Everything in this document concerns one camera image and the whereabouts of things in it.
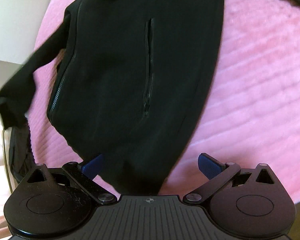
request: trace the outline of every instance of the bed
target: bed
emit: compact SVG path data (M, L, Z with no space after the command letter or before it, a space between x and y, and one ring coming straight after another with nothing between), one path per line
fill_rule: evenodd
M73 0L51 0L36 48L62 22ZM34 158L48 167L81 161L50 125L46 108L62 53L35 73L29 111ZM268 163L300 202L300 6L292 0L225 0L214 82L191 140L161 194L185 193L207 181L197 167L206 152L243 168ZM95 182L119 196L99 176Z

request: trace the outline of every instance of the wire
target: wire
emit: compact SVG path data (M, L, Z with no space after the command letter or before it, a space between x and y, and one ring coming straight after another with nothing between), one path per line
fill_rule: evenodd
M6 171L6 176L7 176L7 180L8 180L8 184L9 184L9 189L10 189L10 192L12 194L13 190L12 190L12 185L11 185L11 180L10 180L10 175L9 175L9 169L8 169L6 146L5 146L5 142L4 142L4 132L5 132L5 130L2 130L2 149L3 149L4 169Z

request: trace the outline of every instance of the jacket sleeve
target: jacket sleeve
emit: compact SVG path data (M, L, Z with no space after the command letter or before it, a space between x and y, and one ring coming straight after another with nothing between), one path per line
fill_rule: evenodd
M59 28L40 46L0 90L0 114L4 129L21 127L25 122L36 90L34 71L51 62L66 47L70 14Z

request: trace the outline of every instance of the crosshair symbol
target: crosshair symbol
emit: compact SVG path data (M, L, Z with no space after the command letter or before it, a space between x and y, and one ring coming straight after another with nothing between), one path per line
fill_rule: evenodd
M151 204L153 201L155 201L153 198L147 198L146 201Z

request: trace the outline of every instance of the white wall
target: white wall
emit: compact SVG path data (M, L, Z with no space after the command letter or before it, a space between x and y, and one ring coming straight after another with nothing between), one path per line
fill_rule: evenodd
M0 0L0 60L22 64L31 55L50 0Z

